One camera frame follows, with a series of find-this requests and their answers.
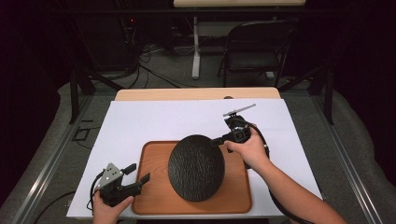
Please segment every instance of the black device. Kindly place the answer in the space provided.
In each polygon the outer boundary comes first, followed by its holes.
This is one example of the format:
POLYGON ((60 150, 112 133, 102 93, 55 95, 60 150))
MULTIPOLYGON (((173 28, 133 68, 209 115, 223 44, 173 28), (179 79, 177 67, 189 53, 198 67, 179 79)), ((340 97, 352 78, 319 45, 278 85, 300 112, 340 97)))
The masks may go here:
POLYGON ((255 106, 255 104, 224 114, 223 117, 230 116, 224 121, 231 131, 224 134, 222 137, 211 140, 210 144, 217 147, 223 145, 226 140, 235 143, 245 143, 251 136, 250 128, 246 125, 247 123, 245 122, 244 118, 242 118, 240 115, 236 115, 236 113, 249 109, 253 106, 255 106))
POLYGON ((138 182, 123 186, 121 184, 123 176, 136 170, 136 163, 120 170, 113 163, 109 163, 103 171, 103 175, 97 188, 104 203, 114 207, 129 196, 141 194, 142 187, 149 182, 150 173, 143 176, 138 182))

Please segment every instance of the table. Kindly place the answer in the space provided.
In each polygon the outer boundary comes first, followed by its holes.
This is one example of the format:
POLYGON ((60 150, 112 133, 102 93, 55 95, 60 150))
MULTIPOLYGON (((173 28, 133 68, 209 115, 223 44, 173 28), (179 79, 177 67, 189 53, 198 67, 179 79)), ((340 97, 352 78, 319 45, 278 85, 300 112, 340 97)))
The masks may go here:
MULTIPOLYGON (((265 127, 262 132, 270 150, 271 147, 280 148, 271 152, 273 162, 285 173, 321 198, 297 132, 292 124, 289 110, 284 101, 280 99, 277 89, 123 90, 118 92, 115 101, 112 102, 107 111, 105 121, 96 139, 67 216, 92 218, 91 211, 85 208, 89 200, 89 188, 94 177, 109 162, 113 162, 120 168, 128 166, 132 163, 131 161, 138 163, 142 146, 151 140, 181 139, 186 135, 197 132, 204 133, 210 138, 218 137, 218 135, 229 131, 223 121, 222 114, 229 112, 228 110, 241 108, 241 105, 251 105, 252 103, 257 103, 255 106, 257 109, 246 110, 241 115, 246 120, 260 118, 255 119, 254 122, 259 127, 265 127), (233 99, 223 100, 227 96, 228 98, 231 96, 233 99), (209 105, 213 112, 208 113, 208 110, 203 112, 197 110, 197 108, 201 108, 201 105, 209 105), (293 157, 293 162, 285 159, 284 155, 286 154, 293 157)), ((272 203, 268 188, 263 180, 251 170, 247 171, 247 175, 252 207, 245 214, 140 216, 127 209, 120 217, 132 219, 178 219, 283 216, 272 203)), ((134 183, 135 179, 136 172, 133 172, 124 177, 122 184, 129 185, 134 183)))
MULTIPOLYGON (((174 7, 301 7, 305 0, 175 0, 174 7)), ((192 64, 192 79, 199 78, 201 61, 199 49, 199 35, 226 36, 235 25, 235 22, 206 22, 200 29, 197 17, 193 20, 194 59, 192 64)))

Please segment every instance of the silver metal part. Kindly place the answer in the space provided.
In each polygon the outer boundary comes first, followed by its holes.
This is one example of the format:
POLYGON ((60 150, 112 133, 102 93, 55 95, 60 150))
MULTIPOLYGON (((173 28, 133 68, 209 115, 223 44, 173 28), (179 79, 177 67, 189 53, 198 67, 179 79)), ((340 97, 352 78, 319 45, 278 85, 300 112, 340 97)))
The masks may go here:
POLYGON ((253 107, 253 106, 255 106, 255 105, 256 105, 256 104, 248 105, 248 106, 245 106, 245 107, 243 107, 243 108, 233 110, 233 111, 231 111, 231 112, 228 112, 227 114, 223 114, 223 117, 230 116, 231 114, 236 114, 236 113, 238 113, 238 112, 241 112, 241 111, 244 111, 244 110, 246 110, 246 109, 249 109, 249 108, 251 108, 251 107, 253 107))
POLYGON ((123 176, 123 172, 117 168, 113 163, 109 163, 102 178, 99 181, 98 188, 102 189, 109 183, 123 176))

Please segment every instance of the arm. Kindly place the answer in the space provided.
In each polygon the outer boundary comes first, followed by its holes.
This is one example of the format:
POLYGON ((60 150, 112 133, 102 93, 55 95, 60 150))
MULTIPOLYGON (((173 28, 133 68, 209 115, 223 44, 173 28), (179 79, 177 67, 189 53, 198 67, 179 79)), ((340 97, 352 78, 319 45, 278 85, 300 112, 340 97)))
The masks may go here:
POLYGON ((119 215, 129 205, 134 198, 132 196, 126 198, 114 207, 105 204, 100 197, 100 191, 97 190, 93 198, 93 224, 116 224, 119 215))
POLYGON ((328 204, 303 188, 271 163, 265 154, 258 133, 250 128, 251 136, 244 144, 226 141, 224 145, 238 152, 242 159, 267 184, 269 190, 288 211, 313 223, 346 223, 328 204))

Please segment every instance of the white paper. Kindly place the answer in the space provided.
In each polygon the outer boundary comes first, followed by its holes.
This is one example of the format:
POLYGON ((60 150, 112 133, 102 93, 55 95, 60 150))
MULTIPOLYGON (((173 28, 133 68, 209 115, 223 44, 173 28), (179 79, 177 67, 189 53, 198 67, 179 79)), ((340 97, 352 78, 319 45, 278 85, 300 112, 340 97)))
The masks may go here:
MULTIPOLYGON (((107 111, 84 175, 71 203, 68 217, 92 217, 86 208, 94 178, 113 162, 125 168, 140 161, 143 145, 150 141, 181 140, 191 134, 217 138, 230 130, 222 115, 248 105, 256 106, 238 113, 255 123, 269 148, 271 161, 295 181, 320 197, 318 186, 309 167, 294 128, 289 110, 281 99, 232 99, 199 101, 114 101, 107 111)), ((135 182, 133 172, 123 178, 122 185, 135 182)), ((252 209, 246 214, 139 216, 126 209, 126 218, 222 218, 282 216, 274 206, 263 180, 248 171, 252 193, 252 209)))

